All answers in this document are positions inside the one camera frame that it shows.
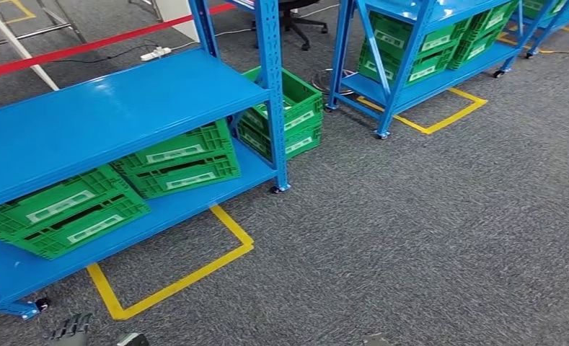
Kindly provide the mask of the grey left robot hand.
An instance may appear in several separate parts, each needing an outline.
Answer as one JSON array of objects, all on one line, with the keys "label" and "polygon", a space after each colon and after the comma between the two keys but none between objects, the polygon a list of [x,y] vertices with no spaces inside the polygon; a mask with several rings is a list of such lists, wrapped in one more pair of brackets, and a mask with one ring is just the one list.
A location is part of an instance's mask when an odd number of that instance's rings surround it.
[{"label": "grey left robot hand", "polygon": [[48,338],[51,346],[87,346],[92,314],[75,314],[57,327]]}]

